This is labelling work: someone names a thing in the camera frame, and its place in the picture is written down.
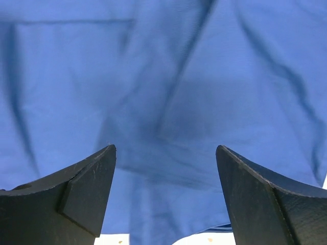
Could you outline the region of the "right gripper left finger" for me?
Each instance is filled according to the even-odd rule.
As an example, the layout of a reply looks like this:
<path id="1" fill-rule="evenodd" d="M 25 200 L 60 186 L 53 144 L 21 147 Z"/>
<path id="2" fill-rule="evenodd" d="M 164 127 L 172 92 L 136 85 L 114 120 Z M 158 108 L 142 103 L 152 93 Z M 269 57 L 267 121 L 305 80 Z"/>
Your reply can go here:
<path id="1" fill-rule="evenodd" d="M 116 164 L 109 145 L 12 190 L 1 190 L 1 244 L 94 244 Z"/>

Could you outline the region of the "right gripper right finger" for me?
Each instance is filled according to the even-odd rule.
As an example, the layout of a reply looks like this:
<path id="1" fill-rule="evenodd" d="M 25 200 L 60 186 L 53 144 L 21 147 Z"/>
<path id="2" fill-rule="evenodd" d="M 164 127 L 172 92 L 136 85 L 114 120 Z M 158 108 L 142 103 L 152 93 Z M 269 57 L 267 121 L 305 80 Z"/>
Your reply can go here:
<path id="1" fill-rule="evenodd" d="M 217 168 L 236 244 L 326 244 L 326 190 L 220 145 Z"/>

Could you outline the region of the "blue surgical cloth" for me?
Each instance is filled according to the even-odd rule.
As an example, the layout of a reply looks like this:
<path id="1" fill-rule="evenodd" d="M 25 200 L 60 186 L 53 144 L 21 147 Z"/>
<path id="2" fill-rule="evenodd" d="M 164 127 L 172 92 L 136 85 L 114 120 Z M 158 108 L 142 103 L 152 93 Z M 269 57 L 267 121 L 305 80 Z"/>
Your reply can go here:
<path id="1" fill-rule="evenodd" d="M 326 177 L 326 1 L 1 1 L 1 188 L 114 144 L 103 233 L 230 231 L 215 151 Z"/>

